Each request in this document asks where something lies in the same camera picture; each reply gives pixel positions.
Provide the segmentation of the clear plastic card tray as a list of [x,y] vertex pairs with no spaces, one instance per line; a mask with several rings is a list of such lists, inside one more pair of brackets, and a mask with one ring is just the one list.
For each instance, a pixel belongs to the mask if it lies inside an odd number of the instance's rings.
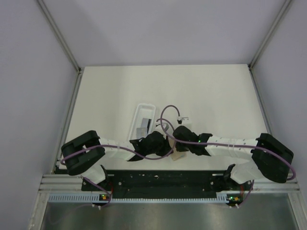
[[156,106],[147,103],[137,105],[128,140],[145,138],[151,133],[154,125]]

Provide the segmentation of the beige card holder wallet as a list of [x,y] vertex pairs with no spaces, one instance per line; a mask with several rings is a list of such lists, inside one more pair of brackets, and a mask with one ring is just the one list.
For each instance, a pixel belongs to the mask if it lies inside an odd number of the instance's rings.
[[172,140],[172,139],[169,139],[169,144],[170,144],[170,147],[173,148],[173,152],[170,154],[170,157],[173,161],[178,161],[178,160],[181,160],[183,158],[185,158],[187,156],[187,153],[186,152],[179,152],[177,151],[176,149],[176,144],[175,144],[175,141]]

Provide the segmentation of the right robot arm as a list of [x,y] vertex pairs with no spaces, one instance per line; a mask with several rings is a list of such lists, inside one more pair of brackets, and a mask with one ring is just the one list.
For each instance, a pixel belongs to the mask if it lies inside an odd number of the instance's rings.
[[234,190],[247,181],[261,178],[280,184],[289,180],[294,154],[270,134],[262,133],[254,139],[230,139],[209,133],[197,135],[187,127],[179,126],[173,132],[173,137],[178,152],[190,151],[198,156],[245,160],[245,163],[228,167],[230,174],[224,177],[228,189]]

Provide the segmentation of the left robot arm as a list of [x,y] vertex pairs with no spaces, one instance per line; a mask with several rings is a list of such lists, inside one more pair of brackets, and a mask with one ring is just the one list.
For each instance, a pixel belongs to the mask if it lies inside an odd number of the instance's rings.
[[169,156],[174,148],[169,144],[168,137],[158,131],[144,138],[117,142],[100,138],[96,131],[90,130],[61,147],[63,159],[60,163],[66,167],[70,176],[80,175],[84,180],[90,180],[98,190],[104,190],[109,179],[103,159],[156,161]]

